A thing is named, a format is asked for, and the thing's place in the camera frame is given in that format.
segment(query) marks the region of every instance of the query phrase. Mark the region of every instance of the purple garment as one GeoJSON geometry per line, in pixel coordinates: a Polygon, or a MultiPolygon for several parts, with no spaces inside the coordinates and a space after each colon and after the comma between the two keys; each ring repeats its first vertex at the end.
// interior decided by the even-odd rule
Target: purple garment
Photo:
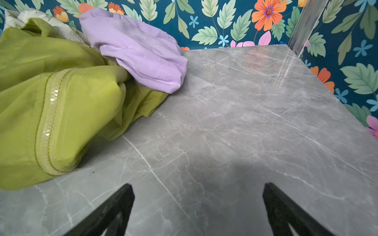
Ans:
{"type": "Polygon", "coordinates": [[[80,15],[80,24],[91,47],[115,58],[142,85],[173,93],[183,84],[187,59],[161,29],[99,8],[80,15]]]}

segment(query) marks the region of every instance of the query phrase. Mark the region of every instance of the gray marble table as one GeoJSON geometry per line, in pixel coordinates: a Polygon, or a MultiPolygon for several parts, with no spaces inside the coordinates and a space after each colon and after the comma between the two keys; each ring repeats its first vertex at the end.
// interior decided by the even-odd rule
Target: gray marble table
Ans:
{"type": "Polygon", "coordinates": [[[378,143],[286,45],[184,55],[150,118],[70,174],[0,191],[0,235],[60,236],[130,183],[128,236],[272,236],[266,182],[338,236],[378,234],[378,143]]]}

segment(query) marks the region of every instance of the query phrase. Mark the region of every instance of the wall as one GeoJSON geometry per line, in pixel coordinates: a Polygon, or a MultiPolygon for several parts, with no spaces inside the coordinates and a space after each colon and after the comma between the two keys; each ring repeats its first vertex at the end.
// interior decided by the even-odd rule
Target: wall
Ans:
{"type": "Polygon", "coordinates": [[[0,0],[0,5],[18,11],[29,7],[40,9],[78,29],[78,16],[92,7],[99,7],[158,27],[174,36],[183,49],[287,44],[305,0],[259,0],[256,4],[257,2],[258,0],[0,0]],[[266,3],[271,6],[268,13],[264,6],[266,3]]]}
{"type": "Polygon", "coordinates": [[[301,58],[378,140],[377,5],[330,0],[301,58]]]}

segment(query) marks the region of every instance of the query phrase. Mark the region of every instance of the lime green fabric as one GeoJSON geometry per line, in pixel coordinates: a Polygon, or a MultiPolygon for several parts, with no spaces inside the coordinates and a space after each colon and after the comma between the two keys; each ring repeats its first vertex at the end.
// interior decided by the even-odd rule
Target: lime green fabric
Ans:
{"type": "Polygon", "coordinates": [[[136,83],[89,46],[42,19],[0,38],[0,188],[72,171],[90,140],[111,140],[168,94],[136,83]]]}

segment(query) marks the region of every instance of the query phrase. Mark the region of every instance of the clothing pile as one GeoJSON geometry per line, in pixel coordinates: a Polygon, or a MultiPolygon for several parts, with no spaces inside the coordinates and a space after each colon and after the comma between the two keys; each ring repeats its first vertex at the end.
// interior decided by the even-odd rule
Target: clothing pile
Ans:
{"type": "Polygon", "coordinates": [[[72,171],[95,135],[122,135],[183,83],[176,40],[127,16],[92,9],[82,30],[29,9],[5,11],[0,37],[0,188],[72,171]]]}

